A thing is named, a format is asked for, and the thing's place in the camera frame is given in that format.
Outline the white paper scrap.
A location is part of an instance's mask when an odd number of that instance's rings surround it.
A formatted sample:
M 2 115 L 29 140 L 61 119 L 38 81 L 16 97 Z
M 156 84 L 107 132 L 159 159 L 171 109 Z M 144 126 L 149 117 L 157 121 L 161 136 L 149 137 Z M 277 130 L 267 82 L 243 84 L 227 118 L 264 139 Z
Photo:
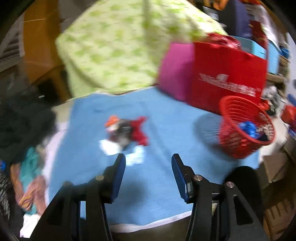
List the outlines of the white paper scrap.
M 100 150 L 106 156 L 117 155 L 122 152 L 118 143 L 103 139 L 99 141 Z M 135 146 L 131 153 L 125 155 L 126 166 L 134 166 L 144 163 L 144 146 Z

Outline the red mesh ribbon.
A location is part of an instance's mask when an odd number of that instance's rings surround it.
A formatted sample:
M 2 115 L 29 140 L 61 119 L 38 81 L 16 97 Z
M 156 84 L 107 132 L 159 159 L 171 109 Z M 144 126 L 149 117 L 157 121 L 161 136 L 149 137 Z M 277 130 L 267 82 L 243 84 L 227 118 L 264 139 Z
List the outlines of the red mesh ribbon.
M 130 126 L 132 127 L 132 133 L 130 139 L 137 142 L 140 146 L 147 146 L 149 144 L 148 137 L 142 131 L 142 124 L 146 121 L 146 117 L 140 116 L 136 120 L 130 120 Z

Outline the blue plastic bag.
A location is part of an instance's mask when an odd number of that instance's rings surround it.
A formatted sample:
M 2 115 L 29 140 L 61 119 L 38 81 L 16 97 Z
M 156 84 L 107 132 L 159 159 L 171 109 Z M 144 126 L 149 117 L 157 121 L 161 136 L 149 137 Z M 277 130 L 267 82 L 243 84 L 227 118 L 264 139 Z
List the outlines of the blue plastic bag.
M 251 138 L 258 139 L 263 135 L 263 132 L 257 130 L 257 126 L 251 121 L 244 121 L 239 123 L 239 128 L 248 134 Z

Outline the black plastic bag bundle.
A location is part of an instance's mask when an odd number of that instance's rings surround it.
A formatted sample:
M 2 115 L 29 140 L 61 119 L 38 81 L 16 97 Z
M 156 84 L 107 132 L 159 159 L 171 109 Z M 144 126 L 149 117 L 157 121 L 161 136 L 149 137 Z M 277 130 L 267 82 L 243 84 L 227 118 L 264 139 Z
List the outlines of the black plastic bag bundle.
M 131 143 L 132 126 L 127 119 L 119 120 L 117 123 L 112 124 L 109 128 L 110 140 L 117 143 L 121 150 Z

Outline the orange wrapper bundle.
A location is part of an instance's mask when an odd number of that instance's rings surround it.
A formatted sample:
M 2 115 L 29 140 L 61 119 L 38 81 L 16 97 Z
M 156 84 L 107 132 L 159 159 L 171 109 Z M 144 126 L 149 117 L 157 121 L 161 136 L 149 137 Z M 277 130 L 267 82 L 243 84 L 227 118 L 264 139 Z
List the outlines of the orange wrapper bundle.
M 112 125 L 115 125 L 116 123 L 118 123 L 120 121 L 120 118 L 117 117 L 116 115 L 111 115 L 109 117 L 109 119 L 107 120 L 107 122 L 105 123 L 105 127 L 108 128 Z

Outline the light blue blanket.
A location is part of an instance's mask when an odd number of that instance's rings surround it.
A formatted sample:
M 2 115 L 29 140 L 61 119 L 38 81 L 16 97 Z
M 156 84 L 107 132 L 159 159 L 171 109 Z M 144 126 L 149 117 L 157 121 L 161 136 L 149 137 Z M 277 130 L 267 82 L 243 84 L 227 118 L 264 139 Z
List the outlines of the light blue blanket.
M 65 181 L 88 182 L 114 163 L 115 156 L 105 155 L 99 146 L 107 137 L 104 124 L 111 115 L 132 120 L 145 116 L 142 130 L 149 145 L 143 163 L 126 168 L 118 197 L 106 206 L 110 225 L 144 226 L 191 211 L 175 182 L 173 154 L 214 183 L 222 183 L 236 167 L 259 165 L 258 153 L 236 160 L 220 149 L 221 116 L 176 101 L 156 88 L 119 96 L 92 94 L 74 101 L 69 127 L 56 152 L 49 198 Z

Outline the red plastic mesh basket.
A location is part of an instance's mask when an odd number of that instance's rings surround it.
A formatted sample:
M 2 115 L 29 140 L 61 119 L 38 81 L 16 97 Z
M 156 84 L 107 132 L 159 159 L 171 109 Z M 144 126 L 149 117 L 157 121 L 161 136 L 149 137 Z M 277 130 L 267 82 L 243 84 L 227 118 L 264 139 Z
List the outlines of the red plastic mesh basket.
M 224 152 L 244 159 L 275 139 L 275 128 L 267 113 L 239 96 L 226 96 L 219 102 L 222 121 L 219 143 Z

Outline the striped orange cloth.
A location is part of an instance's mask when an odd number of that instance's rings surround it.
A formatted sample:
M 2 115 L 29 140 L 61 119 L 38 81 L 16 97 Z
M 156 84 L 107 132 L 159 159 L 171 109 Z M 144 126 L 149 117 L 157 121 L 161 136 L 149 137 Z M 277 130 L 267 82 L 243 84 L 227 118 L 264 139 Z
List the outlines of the striped orange cloth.
M 41 216 L 46 210 L 45 191 L 47 188 L 44 176 L 38 175 L 25 189 L 20 179 L 21 165 L 10 167 L 10 179 L 15 191 L 16 203 L 26 213 Z

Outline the teal cloth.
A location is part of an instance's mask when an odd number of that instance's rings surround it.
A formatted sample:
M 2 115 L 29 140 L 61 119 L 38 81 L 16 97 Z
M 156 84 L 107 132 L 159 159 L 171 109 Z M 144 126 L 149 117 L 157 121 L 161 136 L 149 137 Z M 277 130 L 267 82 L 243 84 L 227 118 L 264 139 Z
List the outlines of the teal cloth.
M 38 151 L 31 147 L 28 149 L 23 162 L 21 163 L 20 179 L 23 187 L 26 189 L 31 181 L 41 173 L 41 157 Z

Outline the black lace garment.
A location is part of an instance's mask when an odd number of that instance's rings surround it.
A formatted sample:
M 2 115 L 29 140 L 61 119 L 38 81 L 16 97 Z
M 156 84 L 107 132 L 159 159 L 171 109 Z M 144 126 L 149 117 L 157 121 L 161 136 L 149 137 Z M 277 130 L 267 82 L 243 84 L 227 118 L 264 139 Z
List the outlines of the black lace garment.
M 55 129 L 56 115 L 36 96 L 1 99 L 1 160 L 22 162 L 29 148 L 40 144 Z

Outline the red Nilrich paper bag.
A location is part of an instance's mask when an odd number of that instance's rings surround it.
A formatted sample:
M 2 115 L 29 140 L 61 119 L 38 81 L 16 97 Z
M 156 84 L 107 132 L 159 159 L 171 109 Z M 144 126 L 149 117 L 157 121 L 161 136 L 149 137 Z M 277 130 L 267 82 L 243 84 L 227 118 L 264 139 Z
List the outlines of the red Nilrich paper bag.
M 225 96 L 239 96 L 258 104 L 265 86 L 267 61 L 242 50 L 207 42 L 194 42 L 193 74 L 187 103 L 220 113 Z

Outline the magenta pillow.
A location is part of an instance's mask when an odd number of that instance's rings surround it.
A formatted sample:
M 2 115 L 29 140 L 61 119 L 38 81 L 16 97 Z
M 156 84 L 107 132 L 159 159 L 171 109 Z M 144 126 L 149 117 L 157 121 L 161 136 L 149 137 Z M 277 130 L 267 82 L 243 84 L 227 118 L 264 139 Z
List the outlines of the magenta pillow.
M 171 43 L 162 60 L 158 88 L 170 97 L 186 102 L 193 77 L 194 46 Z

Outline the green clover quilt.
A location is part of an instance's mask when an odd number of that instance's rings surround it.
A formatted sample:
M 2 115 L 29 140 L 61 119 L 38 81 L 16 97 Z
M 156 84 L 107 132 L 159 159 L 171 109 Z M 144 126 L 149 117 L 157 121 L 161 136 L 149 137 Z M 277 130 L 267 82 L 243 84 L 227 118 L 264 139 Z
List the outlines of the green clover quilt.
M 56 39 L 74 98 L 155 84 L 169 45 L 223 27 L 189 1 L 97 1 Z

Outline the red plastic bag in paperbag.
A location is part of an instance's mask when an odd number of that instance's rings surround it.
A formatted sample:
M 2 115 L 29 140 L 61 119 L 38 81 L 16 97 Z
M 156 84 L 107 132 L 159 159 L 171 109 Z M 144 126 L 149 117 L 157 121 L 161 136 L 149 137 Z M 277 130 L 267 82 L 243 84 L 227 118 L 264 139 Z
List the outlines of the red plastic bag in paperbag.
M 241 43 L 235 38 L 219 33 L 208 33 L 203 42 L 221 45 L 232 49 L 240 50 Z

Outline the turquoise storage box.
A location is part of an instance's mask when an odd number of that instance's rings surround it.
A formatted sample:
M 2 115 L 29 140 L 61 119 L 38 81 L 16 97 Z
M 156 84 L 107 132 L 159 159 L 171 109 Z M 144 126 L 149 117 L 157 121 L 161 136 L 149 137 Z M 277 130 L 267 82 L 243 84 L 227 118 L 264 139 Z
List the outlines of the turquoise storage box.
M 247 53 L 267 60 L 267 72 L 277 74 L 280 65 L 280 53 L 277 47 L 268 40 L 267 49 L 254 42 L 253 40 L 232 36 L 241 44 L 241 49 Z

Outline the navy blue bag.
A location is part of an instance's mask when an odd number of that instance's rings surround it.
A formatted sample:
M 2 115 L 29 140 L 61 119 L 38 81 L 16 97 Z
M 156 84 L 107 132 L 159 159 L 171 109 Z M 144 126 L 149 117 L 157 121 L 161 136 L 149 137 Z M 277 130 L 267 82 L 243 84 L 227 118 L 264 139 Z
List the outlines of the navy blue bag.
M 218 11 L 219 23 L 225 26 L 228 35 L 250 39 L 252 30 L 250 17 L 243 3 L 237 0 L 228 1 L 226 7 Z

